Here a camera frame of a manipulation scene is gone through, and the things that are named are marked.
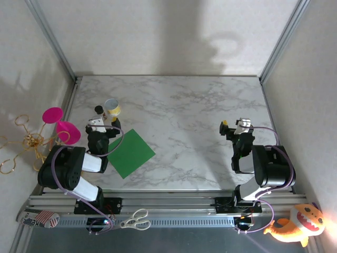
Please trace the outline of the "green square paper sheet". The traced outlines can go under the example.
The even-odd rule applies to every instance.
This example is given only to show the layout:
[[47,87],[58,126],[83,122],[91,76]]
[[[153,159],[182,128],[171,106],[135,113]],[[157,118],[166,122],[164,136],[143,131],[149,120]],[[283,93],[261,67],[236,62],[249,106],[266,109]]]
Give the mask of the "green square paper sheet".
[[108,150],[113,152],[107,159],[121,178],[125,179],[155,156],[155,152],[134,129],[124,134],[122,143],[117,147],[121,139],[120,137],[109,145]]

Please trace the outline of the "aluminium side rail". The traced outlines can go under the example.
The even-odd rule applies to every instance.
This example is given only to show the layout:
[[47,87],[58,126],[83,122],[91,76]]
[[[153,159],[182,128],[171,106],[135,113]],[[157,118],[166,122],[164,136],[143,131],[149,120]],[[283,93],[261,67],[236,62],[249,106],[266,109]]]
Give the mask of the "aluminium side rail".
[[261,86],[261,90],[262,90],[262,93],[263,93],[263,97],[265,99],[265,103],[266,103],[266,107],[267,107],[267,110],[268,110],[268,113],[269,113],[269,118],[270,118],[270,121],[271,121],[271,124],[272,124],[272,128],[273,128],[273,133],[275,135],[275,139],[276,139],[276,145],[269,145],[269,148],[272,149],[272,150],[275,150],[276,152],[278,152],[280,154],[281,157],[283,157],[288,166],[289,166],[289,170],[290,170],[290,174],[289,174],[289,178],[288,180],[282,185],[282,186],[277,186],[274,188],[274,190],[276,189],[285,189],[287,187],[289,187],[293,181],[293,178],[294,178],[294,166],[288,156],[288,154],[286,153],[285,150],[282,150],[280,149],[280,137],[276,131],[276,126],[275,126],[275,123],[274,123],[274,119],[273,119],[273,115],[272,115],[272,110],[271,110],[271,107],[270,107],[270,104],[268,102],[268,99],[267,99],[267,96],[266,96],[266,91],[265,91],[265,88],[263,86],[263,83],[260,82],[260,86]]
[[[63,121],[68,121],[80,81],[76,81],[63,110]],[[41,166],[37,181],[44,188],[73,191],[80,182],[84,151],[67,144],[55,144]]]

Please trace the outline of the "white-handled scissors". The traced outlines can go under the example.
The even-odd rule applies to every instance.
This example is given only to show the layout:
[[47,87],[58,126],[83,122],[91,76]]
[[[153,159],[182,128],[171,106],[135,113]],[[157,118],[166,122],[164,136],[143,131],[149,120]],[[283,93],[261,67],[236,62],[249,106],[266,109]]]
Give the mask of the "white-handled scissors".
[[151,226],[151,222],[147,219],[148,210],[139,209],[135,211],[129,218],[120,223],[121,229],[131,228],[139,231],[147,230]]

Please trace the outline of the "aluminium frame post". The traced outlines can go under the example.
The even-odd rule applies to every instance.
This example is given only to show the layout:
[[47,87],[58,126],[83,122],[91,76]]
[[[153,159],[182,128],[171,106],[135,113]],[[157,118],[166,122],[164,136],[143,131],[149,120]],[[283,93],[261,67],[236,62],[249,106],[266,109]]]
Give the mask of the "aluminium frame post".
[[55,53],[59,63],[61,64],[62,68],[69,76],[69,78],[76,82],[76,75],[72,70],[60,44],[57,41],[56,36],[54,35],[48,20],[40,7],[37,0],[24,0],[28,9],[30,10],[31,14],[33,15],[34,19],[36,20],[38,26],[40,27],[41,31],[43,32],[45,38],[47,39],[50,47],[52,48],[53,52]]
[[265,67],[263,68],[259,76],[259,81],[262,86],[267,81],[279,57],[281,56],[282,52],[284,51],[285,47],[290,41],[290,38],[292,34],[294,33],[294,31],[296,30],[300,22],[300,19],[302,15],[304,14],[305,10],[307,9],[310,1],[311,0],[298,0],[297,1],[295,8],[290,15],[290,18],[288,19],[269,59],[267,60]]

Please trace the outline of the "flag-print fabric pouch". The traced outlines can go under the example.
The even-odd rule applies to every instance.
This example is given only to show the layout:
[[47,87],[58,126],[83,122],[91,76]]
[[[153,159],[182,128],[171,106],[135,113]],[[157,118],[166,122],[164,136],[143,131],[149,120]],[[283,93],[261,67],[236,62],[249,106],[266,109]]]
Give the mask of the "flag-print fabric pouch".
[[54,228],[60,220],[59,214],[52,211],[26,208],[17,218],[17,221],[27,226]]

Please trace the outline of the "yellow-labelled tin can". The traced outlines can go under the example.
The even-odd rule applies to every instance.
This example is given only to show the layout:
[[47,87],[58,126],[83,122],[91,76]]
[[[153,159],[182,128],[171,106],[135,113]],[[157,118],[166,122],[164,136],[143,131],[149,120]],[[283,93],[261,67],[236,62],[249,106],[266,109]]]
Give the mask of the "yellow-labelled tin can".
[[106,100],[104,103],[104,107],[107,110],[107,113],[112,117],[117,117],[121,112],[121,108],[117,99]]

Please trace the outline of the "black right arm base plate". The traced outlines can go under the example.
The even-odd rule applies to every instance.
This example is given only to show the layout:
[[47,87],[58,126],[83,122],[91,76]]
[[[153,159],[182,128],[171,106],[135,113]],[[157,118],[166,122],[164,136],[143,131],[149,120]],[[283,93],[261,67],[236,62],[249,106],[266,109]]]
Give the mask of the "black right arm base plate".
[[217,214],[222,213],[261,213],[262,207],[260,202],[237,201],[234,197],[216,197],[214,198],[214,204]]

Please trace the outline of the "pink plastic goblet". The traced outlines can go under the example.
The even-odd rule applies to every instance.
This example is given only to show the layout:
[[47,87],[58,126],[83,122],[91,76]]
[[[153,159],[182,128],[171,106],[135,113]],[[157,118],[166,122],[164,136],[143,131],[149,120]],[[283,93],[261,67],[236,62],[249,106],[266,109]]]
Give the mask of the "pink plastic goblet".
[[81,138],[81,132],[72,123],[63,121],[63,110],[59,107],[52,107],[47,109],[43,115],[43,122],[46,124],[56,124],[56,133],[59,139],[67,144],[75,144]]

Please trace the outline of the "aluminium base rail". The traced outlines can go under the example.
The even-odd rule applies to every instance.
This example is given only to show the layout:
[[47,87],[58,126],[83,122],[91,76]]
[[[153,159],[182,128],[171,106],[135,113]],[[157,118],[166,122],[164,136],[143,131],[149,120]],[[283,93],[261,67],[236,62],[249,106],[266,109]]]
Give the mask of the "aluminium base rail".
[[[117,191],[106,192],[104,198],[122,198],[122,209],[115,218],[130,216],[139,209],[147,209],[149,217],[207,217],[234,216],[242,213],[217,214],[214,204],[216,197],[231,197],[227,191]],[[78,200],[60,191],[45,192],[42,195],[31,195],[26,206],[28,208],[52,211],[60,216],[68,217],[74,214]],[[272,212],[277,215],[287,215],[292,206],[307,203],[303,194],[290,191],[274,191],[260,198],[262,212],[253,213],[254,216],[268,216]],[[97,215],[76,215],[79,217],[98,217]]]

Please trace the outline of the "orange shark plush toy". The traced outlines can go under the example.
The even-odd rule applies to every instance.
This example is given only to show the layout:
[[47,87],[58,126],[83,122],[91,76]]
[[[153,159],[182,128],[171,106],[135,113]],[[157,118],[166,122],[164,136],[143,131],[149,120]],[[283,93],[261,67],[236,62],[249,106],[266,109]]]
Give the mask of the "orange shark plush toy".
[[304,248],[310,237],[318,236],[324,230],[323,213],[314,205],[298,204],[291,208],[288,218],[272,220],[263,233],[280,242],[299,242]]

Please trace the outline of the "small black-capped spice bottle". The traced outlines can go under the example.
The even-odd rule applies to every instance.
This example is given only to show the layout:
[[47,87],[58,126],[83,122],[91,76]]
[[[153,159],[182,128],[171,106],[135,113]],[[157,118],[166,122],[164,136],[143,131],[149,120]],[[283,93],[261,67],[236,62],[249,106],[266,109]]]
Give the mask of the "small black-capped spice bottle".
[[107,116],[106,116],[105,111],[104,111],[104,109],[101,105],[97,105],[94,108],[94,111],[96,112],[96,114],[100,115],[103,118],[104,121],[107,120]]

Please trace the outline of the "black controller board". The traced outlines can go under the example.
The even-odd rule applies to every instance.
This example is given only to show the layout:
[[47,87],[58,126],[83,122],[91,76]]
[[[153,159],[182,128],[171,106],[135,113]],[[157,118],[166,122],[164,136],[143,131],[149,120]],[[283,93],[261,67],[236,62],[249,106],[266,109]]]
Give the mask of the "black controller board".
[[110,231],[115,225],[115,217],[108,218],[88,218],[86,229],[89,235],[99,235]]
[[234,225],[237,230],[248,231],[254,226],[253,216],[234,217]]

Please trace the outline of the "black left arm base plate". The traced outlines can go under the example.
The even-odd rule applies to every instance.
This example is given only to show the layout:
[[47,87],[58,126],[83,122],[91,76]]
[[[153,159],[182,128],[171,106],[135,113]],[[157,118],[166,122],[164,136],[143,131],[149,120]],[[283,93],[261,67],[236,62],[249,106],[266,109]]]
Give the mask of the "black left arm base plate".
[[[90,204],[106,215],[119,215],[122,209],[122,198],[103,198],[103,200],[96,200]],[[97,215],[98,212],[89,207],[82,201],[77,201],[74,208],[76,215]]]

